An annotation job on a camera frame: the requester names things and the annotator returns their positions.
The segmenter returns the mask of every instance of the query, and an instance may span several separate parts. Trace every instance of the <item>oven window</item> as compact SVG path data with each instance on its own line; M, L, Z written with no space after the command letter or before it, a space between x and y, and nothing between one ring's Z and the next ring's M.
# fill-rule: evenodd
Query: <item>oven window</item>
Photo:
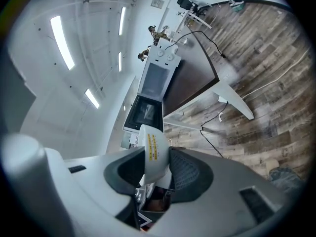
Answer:
M134 121L141 124L155 126L156 106L148 103L141 103Z
M165 82L167 81L169 70L151 63L145 77L142 94L148 97L160 97Z

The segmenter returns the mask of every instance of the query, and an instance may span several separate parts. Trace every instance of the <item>table leg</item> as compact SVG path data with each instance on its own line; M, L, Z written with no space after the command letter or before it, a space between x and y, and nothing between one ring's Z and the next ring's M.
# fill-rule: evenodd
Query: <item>table leg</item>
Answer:
M212 29L212 27L211 27L209 24L207 24L204 20L200 19L199 17L195 16L194 14L192 14L192 13L189 12L188 15L189 15L190 17L194 18L195 21L200 21L200 22L201 22L202 24L204 24L207 28Z
M237 110L244 114L248 119L253 119L253 113L241 99L241 97L225 82L219 81L213 87L212 91L224 98L228 103L233 105Z
M175 125L175 126L179 126L179 127L183 127L183 128L188 128L188 129L193 129L193 130L198 130L201 131L202 127L199 125L194 125L194 124L186 124L183 122L179 122L170 118L164 118L163 122L166 124L171 124L171 125Z

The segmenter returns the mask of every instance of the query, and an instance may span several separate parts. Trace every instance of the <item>yellow label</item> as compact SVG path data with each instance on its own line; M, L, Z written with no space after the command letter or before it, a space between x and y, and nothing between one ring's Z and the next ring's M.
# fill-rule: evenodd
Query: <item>yellow label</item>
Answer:
M150 140L150 135L149 134L148 134L148 146L149 146L149 160L153 160L152 142Z
M157 145L156 145L156 139L155 136L153 136L153 142L154 142L154 156L155 156L155 160L157 160Z

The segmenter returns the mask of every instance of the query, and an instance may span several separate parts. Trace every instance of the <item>wooden floor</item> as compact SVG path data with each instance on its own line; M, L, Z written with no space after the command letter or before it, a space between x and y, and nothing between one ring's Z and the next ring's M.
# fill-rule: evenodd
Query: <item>wooden floor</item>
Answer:
M240 12L229 5L209 9L205 21L213 29L203 30L214 40L227 59L202 34L206 49L221 80L241 97L276 80L298 61L310 47L309 40L295 16L270 5L247 3ZM312 75L313 51L280 80L244 98L255 119L248 120L228 105L221 115L205 125L203 134L225 156L240 161L267 177L265 161L275 158L280 165L291 166L303 179L313 159L315 131L315 95ZM202 125L221 111L225 104L211 93L187 107L175 120ZM166 125L165 133L173 146L208 154L216 151L198 131Z

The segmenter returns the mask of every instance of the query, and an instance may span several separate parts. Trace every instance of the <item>black cable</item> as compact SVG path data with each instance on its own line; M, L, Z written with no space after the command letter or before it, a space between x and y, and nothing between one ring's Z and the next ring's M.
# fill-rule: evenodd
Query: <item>black cable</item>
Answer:
M210 120L208 120L208 121L206 121L205 123L203 123L203 125L201 125L201 126L204 126L206 123L208 123L208 122L210 122L211 120L215 119L220 113L222 113L222 112L225 110L225 108L226 108L227 105L228 105L228 102L226 103L225 107L223 108L223 110L222 110L221 112L219 112L215 117L213 117L213 118L211 118ZM222 156L222 154L216 149L216 147L214 147L214 145L213 145L212 143L210 143L209 140L203 135L203 133L202 133L201 130L200 130L200 134L201 134L201 135L207 140L207 142L217 151L217 153L218 153L222 158L224 158L224 157Z
M174 44L172 44L172 45L166 47L165 51L166 51L168 48L170 48L170 47L172 47L173 45L175 45L180 39L182 39L182 38L185 37L186 35L193 34L193 33L203 33L204 36L205 36L210 42L212 42L212 43L216 46L216 48L217 48L218 52L221 54L221 56L222 56L223 58L226 58L225 54L223 54L223 53L218 49L217 44L216 44L214 41L212 41L212 40L211 40L204 32L202 32L202 31L194 31L194 32L190 32L190 33L188 33L188 34L184 34L184 35L181 36Z
M228 102L226 103L225 107L223 108L223 110L221 112L219 112L215 117L213 117L210 120L208 120L205 123L203 123L201 126L204 126L206 123L209 123L211 120L215 119L220 113L222 113L226 109L227 105L228 105Z
M211 144L211 146L217 151L217 153L218 153L222 158L224 158L224 157L222 156L222 154L216 149L216 147L214 147L214 145L213 145L212 143L210 143L209 140L203 135L202 131L200 131L200 134L207 140L207 142L208 142L209 144Z

